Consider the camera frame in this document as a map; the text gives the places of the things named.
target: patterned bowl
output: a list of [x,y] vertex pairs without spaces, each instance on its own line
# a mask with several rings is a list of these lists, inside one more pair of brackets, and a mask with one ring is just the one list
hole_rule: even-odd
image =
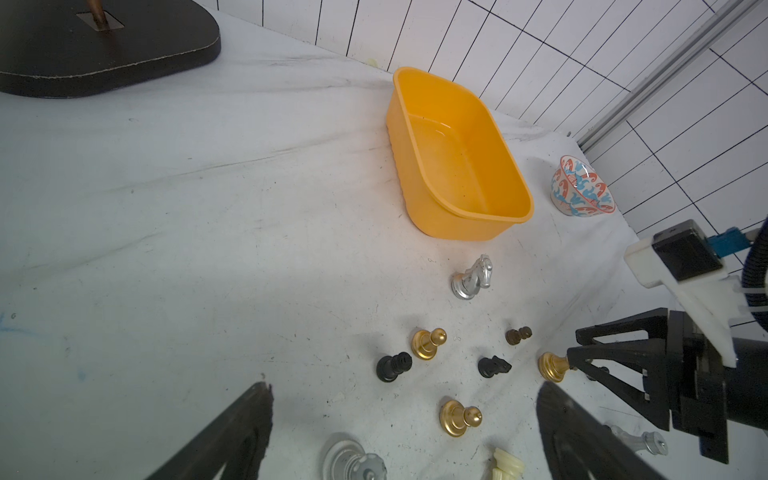
[[611,214],[616,203],[607,185],[586,164],[565,155],[560,168],[552,176],[552,203],[566,215],[592,217]]

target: gold pawn chess piece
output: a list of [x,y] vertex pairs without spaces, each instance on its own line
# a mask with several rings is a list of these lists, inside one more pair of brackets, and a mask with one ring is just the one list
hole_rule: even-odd
[[477,407],[467,407],[456,402],[448,401],[440,410],[440,425],[451,437],[460,437],[467,431],[467,427],[480,426],[482,413]]
[[546,352],[538,357],[538,371],[550,382],[562,382],[565,373],[571,368],[568,358]]
[[445,343],[448,334],[443,329],[434,329],[431,333],[419,330],[411,339],[413,354],[422,360],[431,360],[437,353],[437,347]]

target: white tiled wall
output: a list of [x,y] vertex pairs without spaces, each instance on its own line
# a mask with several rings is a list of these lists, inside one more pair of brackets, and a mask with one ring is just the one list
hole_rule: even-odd
[[198,1],[387,71],[430,71],[575,137],[713,15],[703,0]]
[[[626,80],[613,74],[607,76]],[[768,2],[762,2],[586,152],[639,237],[691,218],[707,235],[765,220],[766,87]],[[727,265],[741,270],[743,259],[730,256]]]

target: plastic basin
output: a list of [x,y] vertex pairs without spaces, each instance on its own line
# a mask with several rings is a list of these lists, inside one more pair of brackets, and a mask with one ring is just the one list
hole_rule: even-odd
[[399,68],[386,123],[413,223],[431,237],[490,240],[533,216],[533,198],[487,107],[466,88]]

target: black cable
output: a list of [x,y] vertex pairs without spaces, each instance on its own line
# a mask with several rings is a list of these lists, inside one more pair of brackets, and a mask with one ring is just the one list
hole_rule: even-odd
[[[752,249],[746,256],[744,271],[741,273],[743,288],[765,288],[766,271],[768,271],[768,218],[763,222]],[[765,293],[745,293],[746,304],[749,306],[768,305]],[[752,312],[757,323],[768,331],[768,312]]]

